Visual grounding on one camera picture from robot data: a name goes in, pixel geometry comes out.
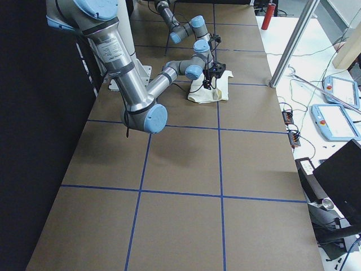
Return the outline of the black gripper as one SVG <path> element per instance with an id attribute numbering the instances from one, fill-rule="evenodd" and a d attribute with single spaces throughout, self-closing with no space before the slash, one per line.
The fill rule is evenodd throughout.
<path id="1" fill-rule="evenodd" d="M 213 72 L 203 72 L 204 74 L 204 79 L 202 81 L 202 86 L 205 88 L 205 89 L 208 89 L 208 90 L 211 90 L 213 89 L 213 85 L 212 85 L 212 80 L 213 80 Z"/>

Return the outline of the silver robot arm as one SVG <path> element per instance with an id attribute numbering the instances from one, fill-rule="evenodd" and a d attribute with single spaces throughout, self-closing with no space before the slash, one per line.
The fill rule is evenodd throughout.
<path id="1" fill-rule="evenodd" d="M 211 35 L 202 15 L 197 15 L 184 24 L 180 23 L 176 15 L 172 13 L 170 5 L 175 1 L 154 1 L 155 9 L 163 18 L 170 30 L 169 37 L 174 44 L 178 44 L 189 36 L 195 36 L 196 40 L 209 42 Z"/>
<path id="2" fill-rule="evenodd" d="M 119 1 L 46 1 L 50 27 L 73 32 L 94 43 L 95 56 L 120 90 L 125 106 L 122 116 L 125 126 L 149 134 L 161 132 L 167 123 L 168 112 L 156 99 L 177 77 L 197 80 L 214 66 L 210 33 L 203 16 L 198 15 L 180 25 L 170 4 L 171 1 L 155 1 L 155 8 L 169 27 L 174 43 L 195 35 L 194 54 L 189 60 L 168 62 L 154 80 L 145 84 L 118 28 Z"/>

